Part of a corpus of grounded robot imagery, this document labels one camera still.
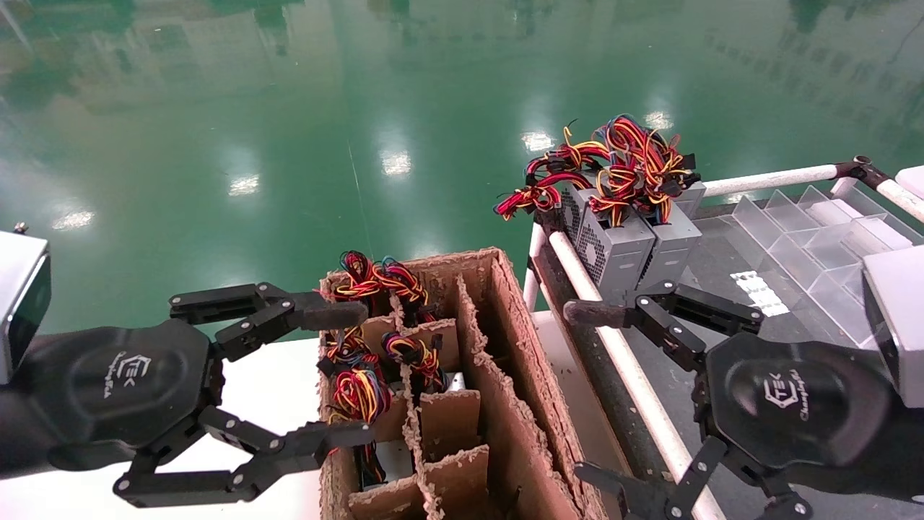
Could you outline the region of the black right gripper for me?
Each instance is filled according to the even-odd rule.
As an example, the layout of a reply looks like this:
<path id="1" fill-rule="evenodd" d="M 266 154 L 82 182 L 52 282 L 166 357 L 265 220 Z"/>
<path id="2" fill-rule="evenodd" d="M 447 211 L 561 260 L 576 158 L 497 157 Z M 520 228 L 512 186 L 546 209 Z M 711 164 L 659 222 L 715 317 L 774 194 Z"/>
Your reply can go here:
<path id="1" fill-rule="evenodd" d="M 624 519 L 692 519 L 723 463 L 762 489 L 759 519 L 813 517 L 788 482 L 908 503 L 922 495 L 922 410 L 905 406 L 877 353 L 770 342 L 753 335 L 764 321 L 758 308 L 669 280 L 627 293 L 622 304 L 569 300 L 563 313 L 571 324 L 638 329 L 699 373 L 696 417 L 709 437 L 673 490 L 575 464 L 579 480 L 617 497 Z M 687 323 L 732 337 L 706 352 Z"/>

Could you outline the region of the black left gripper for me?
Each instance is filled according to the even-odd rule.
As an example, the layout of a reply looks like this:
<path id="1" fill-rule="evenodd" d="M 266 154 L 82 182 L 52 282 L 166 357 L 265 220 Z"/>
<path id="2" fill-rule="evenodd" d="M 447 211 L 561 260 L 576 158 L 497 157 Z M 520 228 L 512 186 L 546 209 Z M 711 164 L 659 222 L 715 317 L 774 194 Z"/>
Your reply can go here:
<path id="1" fill-rule="evenodd" d="M 262 282 L 176 294 L 170 317 L 152 328 L 37 336 L 2 387 L 2 477 L 133 459 L 113 484 L 127 503 L 211 506 L 253 501 L 284 476 L 321 469 L 340 448 L 373 442 L 366 422 L 307 422 L 277 435 L 215 407 L 225 382 L 219 358 L 235 362 L 295 330 L 355 328 L 369 317 L 365 304 Z M 224 321 L 231 324 L 212 346 L 194 328 Z M 206 434 L 250 460 L 234 470 L 158 473 Z"/>

